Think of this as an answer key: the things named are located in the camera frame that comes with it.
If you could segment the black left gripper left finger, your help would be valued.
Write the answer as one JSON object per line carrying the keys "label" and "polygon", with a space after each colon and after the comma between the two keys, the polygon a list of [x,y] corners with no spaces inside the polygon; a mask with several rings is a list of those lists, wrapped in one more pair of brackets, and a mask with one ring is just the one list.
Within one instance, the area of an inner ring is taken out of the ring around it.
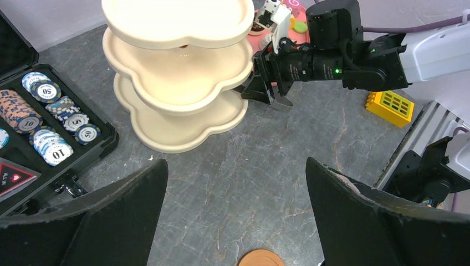
{"label": "black left gripper left finger", "polygon": [[72,201],[1,219],[2,265],[146,265],[168,164],[152,165]]}

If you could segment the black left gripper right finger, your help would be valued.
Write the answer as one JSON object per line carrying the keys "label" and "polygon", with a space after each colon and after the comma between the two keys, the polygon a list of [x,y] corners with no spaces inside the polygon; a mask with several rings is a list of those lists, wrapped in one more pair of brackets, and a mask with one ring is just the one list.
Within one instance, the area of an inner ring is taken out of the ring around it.
{"label": "black left gripper right finger", "polygon": [[312,157],[305,175],[324,265],[469,264],[469,215],[393,196]]}

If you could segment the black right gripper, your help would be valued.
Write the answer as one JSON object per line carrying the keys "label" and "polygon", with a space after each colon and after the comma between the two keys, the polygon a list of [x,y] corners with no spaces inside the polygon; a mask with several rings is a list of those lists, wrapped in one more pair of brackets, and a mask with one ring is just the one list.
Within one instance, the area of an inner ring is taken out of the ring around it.
{"label": "black right gripper", "polygon": [[288,83],[315,80],[314,54],[310,50],[299,48],[275,54],[265,49],[256,52],[253,59],[257,75],[250,75],[241,85],[242,99],[270,105],[274,100],[271,83],[280,85],[280,95],[285,96],[290,90]]}

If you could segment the black serving tongs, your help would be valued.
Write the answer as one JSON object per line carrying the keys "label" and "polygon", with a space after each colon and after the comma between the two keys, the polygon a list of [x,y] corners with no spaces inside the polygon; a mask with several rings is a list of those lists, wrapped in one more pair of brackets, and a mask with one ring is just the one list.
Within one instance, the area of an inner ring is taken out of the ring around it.
{"label": "black serving tongs", "polygon": [[289,111],[293,103],[285,96],[276,98],[272,101],[271,107],[279,111]]}

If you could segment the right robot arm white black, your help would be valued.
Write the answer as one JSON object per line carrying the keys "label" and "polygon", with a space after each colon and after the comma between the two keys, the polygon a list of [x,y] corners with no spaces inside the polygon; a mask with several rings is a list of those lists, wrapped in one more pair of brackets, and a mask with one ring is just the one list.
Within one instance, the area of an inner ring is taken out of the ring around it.
{"label": "right robot arm white black", "polygon": [[[305,11],[308,41],[295,43],[290,3],[266,1],[254,24],[269,31],[254,69],[236,88],[243,99],[291,108],[295,82],[341,80],[347,89],[370,92],[366,108],[407,117],[411,104],[392,95],[414,83],[469,70],[469,10],[459,17],[414,28],[365,28],[358,1],[316,1]],[[365,32],[379,33],[365,40]],[[469,189],[469,130],[456,128],[429,144],[422,155],[408,151],[386,184],[401,198],[437,207],[451,193]]]}

